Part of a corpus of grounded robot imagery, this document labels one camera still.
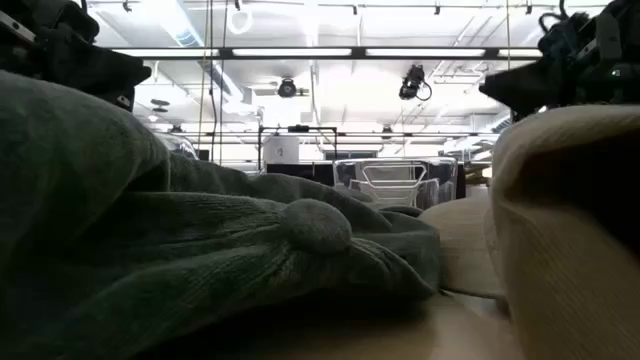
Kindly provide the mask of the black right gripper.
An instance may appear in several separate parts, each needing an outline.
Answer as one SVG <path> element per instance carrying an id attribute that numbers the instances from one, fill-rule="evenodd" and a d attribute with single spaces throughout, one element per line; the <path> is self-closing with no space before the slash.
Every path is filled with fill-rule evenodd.
<path id="1" fill-rule="evenodd" d="M 479 91 L 509 108 L 580 102 L 640 103 L 640 0 L 612 0 L 591 16 L 556 13 L 538 19 L 542 58 L 488 75 Z M 529 110 L 510 110 L 522 120 Z"/>

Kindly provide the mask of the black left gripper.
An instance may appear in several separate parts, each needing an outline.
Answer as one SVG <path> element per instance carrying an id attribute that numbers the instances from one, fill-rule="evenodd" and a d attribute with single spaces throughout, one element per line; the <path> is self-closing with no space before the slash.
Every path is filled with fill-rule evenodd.
<path id="1" fill-rule="evenodd" d="M 0 0 L 0 70 L 27 73 L 29 51 L 56 30 L 69 30 L 88 43 L 99 33 L 86 0 Z M 116 92 L 113 103 L 127 111 L 134 87 L 151 76 L 136 57 L 98 47 L 55 50 L 49 55 L 49 79 L 94 95 Z"/>

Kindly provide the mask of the dark green cap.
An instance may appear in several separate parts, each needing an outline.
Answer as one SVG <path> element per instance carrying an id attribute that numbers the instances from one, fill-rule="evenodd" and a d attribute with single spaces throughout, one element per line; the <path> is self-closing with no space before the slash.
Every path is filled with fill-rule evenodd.
<path id="1" fill-rule="evenodd" d="M 404 214 L 413 218 L 418 218 L 423 213 L 422 209 L 404 205 L 384 205 L 379 206 L 378 210 Z"/>
<path id="2" fill-rule="evenodd" d="M 331 254 L 392 230 L 388 214 L 332 188 L 184 157 L 124 110 L 0 71 L 0 269 L 256 245 Z"/>
<path id="3" fill-rule="evenodd" d="M 129 360 L 315 291 L 422 300 L 438 267 L 432 228 L 352 199 L 140 192 L 94 211 L 11 211 L 0 360 Z"/>

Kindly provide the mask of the beige cap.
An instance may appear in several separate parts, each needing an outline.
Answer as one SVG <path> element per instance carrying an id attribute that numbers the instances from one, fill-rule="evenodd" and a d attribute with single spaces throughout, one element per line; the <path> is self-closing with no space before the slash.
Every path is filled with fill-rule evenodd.
<path id="1" fill-rule="evenodd" d="M 640 360 L 640 106 L 512 125 L 494 149 L 491 210 L 526 360 Z"/>
<path id="2" fill-rule="evenodd" d="M 490 197 L 475 195 L 435 205 L 419 219 L 440 238 L 440 284 L 447 291 L 502 298 Z"/>

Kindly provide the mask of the white box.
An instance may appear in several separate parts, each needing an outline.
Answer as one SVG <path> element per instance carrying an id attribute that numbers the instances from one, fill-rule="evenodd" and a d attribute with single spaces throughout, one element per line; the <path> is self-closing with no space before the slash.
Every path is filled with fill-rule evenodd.
<path id="1" fill-rule="evenodd" d="M 297 137 L 273 136 L 263 144 L 263 159 L 266 164 L 294 164 L 300 159 Z"/>

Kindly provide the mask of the black overhead frame beam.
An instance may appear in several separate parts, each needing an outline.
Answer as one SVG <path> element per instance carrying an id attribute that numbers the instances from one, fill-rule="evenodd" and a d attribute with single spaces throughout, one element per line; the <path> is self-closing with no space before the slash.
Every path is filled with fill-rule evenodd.
<path id="1" fill-rule="evenodd" d="M 243 48 L 113 48 L 129 56 L 154 60 L 231 59 L 420 59 L 420 60 L 536 60 L 536 48 L 499 47 L 243 47 Z"/>

